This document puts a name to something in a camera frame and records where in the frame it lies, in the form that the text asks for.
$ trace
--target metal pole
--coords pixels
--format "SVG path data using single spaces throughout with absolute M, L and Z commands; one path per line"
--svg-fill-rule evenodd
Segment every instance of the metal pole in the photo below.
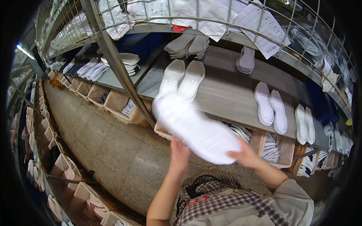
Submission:
M 93 33 L 95 34 L 97 44 L 101 48 L 103 55 L 106 57 L 108 64 L 113 70 L 115 76 L 117 77 L 127 94 L 130 96 L 130 98 L 133 100 L 136 107 L 139 108 L 148 123 L 152 127 L 155 127 L 156 120 L 149 113 L 142 99 L 140 99 L 136 90 L 134 89 L 134 84 L 127 73 L 127 70 L 123 64 L 122 59 L 119 56 L 113 40 L 108 35 L 106 30 L 101 30 L 103 28 L 102 18 L 99 14 L 97 2 L 94 0 L 81 0 L 81 3 L 89 25 L 92 29 L 94 29 Z

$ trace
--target tiled floor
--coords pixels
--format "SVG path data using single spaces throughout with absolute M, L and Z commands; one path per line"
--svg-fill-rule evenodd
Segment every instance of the tiled floor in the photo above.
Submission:
M 67 88 L 60 90 L 46 81 L 44 86 L 61 136 L 74 155 L 87 170 L 95 171 L 96 180 L 114 197 L 146 215 L 168 170 L 170 142 L 152 130 L 119 122 Z M 191 154 L 186 176 L 197 176 L 210 165 Z M 271 195 L 251 169 L 237 164 L 218 168 L 234 174 L 244 187 Z M 326 198 L 324 187 L 331 183 L 325 172 L 296 180 L 315 200 Z

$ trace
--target white shoe sole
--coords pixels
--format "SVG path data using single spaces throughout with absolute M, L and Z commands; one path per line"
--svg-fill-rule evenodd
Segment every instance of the white shoe sole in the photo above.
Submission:
M 274 121 L 274 111 L 270 106 L 270 96 L 268 86 L 264 82 L 259 82 L 255 87 L 254 97 L 258 103 L 258 118 L 261 124 L 271 125 Z
M 227 152 L 239 151 L 235 135 L 222 123 L 210 120 L 176 93 L 159 94 L 152 104 L 157 120 L 171 134 L 184 140 L 200 158 L 217 165 L 235 162 Z
M 185 78 L 178 89 L 178 94 L 188 99 L 190 102 L 194 101 L 198 87 L 204 77 L 204 64 L 201 61 L 191 61 L 186 69 Z
M 185 75 L 185 68 L 183 60 L 172 61 L 165 69 L 159 93 L 177 92 L 178 82 Z
M 275 112 L 273 121 L 274 130 L 278 134 L 284 134 L 288 129 L 288 120 L 285 115 L 282 97 L 276 90 L 272 90 L 270 94 L 270 105 Z
M 314 130 L 313 116 L 309 107 L 305 108 L 306 112 L 306 126 L 307 126 L 307 142 L 313 144 L 316 140 L 316 132 Z
M 296 139 L 301 145 L 307 142 L 306 114 L 302 105 L 298 105 L 295 109 L 296 121 Z

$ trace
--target rubber sole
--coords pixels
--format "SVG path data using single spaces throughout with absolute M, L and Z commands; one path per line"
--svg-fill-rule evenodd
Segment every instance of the rubber sole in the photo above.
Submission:
M 237 137 L 227 126 L 210 120 L 176 93 L 161 93 L 153 101 L 157 120 L 171 134 L 184 140 L 200 158 L 217 165 L 232 164 L 227 152 L 240 151 Z
M 271 125 L 274 121 L 274 111 L 270 106 L 270 96 L 268 86 L 264 82 L 259 82 L 255 87 L 254 97 L 258 103 L 258 118 L 261 124 Z
M 302 105 L 298 105 L 294 112 L 296 121 L 296 139 L 301 145 L 307 142 L 307 128 L 305 122 L 305 112 Z
M 278 134 L 284 134 L 288 129 L 288 120 L 285 115 L 284 103 L 279 92 L 272 90 L 270 93 L 270 105 L 274 110 L 273 127 Z

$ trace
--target white paper sheet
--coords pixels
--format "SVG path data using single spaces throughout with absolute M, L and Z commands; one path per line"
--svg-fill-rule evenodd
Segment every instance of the white paper sheet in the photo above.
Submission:
M 167 0 L 144 0 L 146 5 L 147 17 L 169 17 L 168 1 Z M 127 11 L 134 20 L 147 18 L 143 0 L 131 0 L 127 3 Z M 169 24 L 169 19 L 154 19 L 150 20 L 152 23 Z
M 217 21 L 227 22 L 229 9 L 216 0 L 199 0 L 199 18 L 213 19 Z M 172 16 L 197 17 L 197 1 L 196 0 L 177 0 L 174 1 Z M 236 18 L 237 14 L 230 12 L 230 22 Z M 181 25 L 179 22 L 197 29 L 197 21 L 189 19 L 172 20 L 172 24 Z M 219 41 L 226 31 L 226 25 L 210 21 L 199 21 L 198 29 L 205 35 L 215 41 Z
M 261 4 L 259 0 L 254 0 L 253 2 Z M 261 18 L 261 12 L 261 7 L 254 4 L 249 4 L 245 9 L 242 10 L 233 23 L 257 31 Z M 263 19 L 261 21 L 259 32 L 279 42 L 283 42 L 285 33 L 273 15 L 265 9 L 262 18 Z M 255 33 L 245 29 L 241 30 L 252 42 L 254 42 L 256 36 Z M 284 44 L 287 46 L 290 45 L 288 37 L 286 37 Z M 260 35 L 256 38 L 255 45 L 263 53 L 266 59 L 269 59 L 280 49 L 278 44 Z
M 117 0 L 100 0 L 98 6 L 99 10 L 102 12 L 118 4 L 119 3 Z M 127 13 L 123 13 L 121 7 L 117 6 L 110 11 L 102 13 L 102 18 L 104 21 L 104 25 L 107 27 L 114 24 L 127 22 L 131 20 L 132 17 L 130 15 L 127 15 Z M 118 40 L 123 37 L 127 33 L 127 31 L 129 31 L 129 29 L 133 27 L 134 24 L 134 22 L 130 22 L 118 25 L 117 27 L 110 27 L 107 28 L 107 32 L 109 36 L 111 36 L 111 38 L 113 38 L 114 40 Z

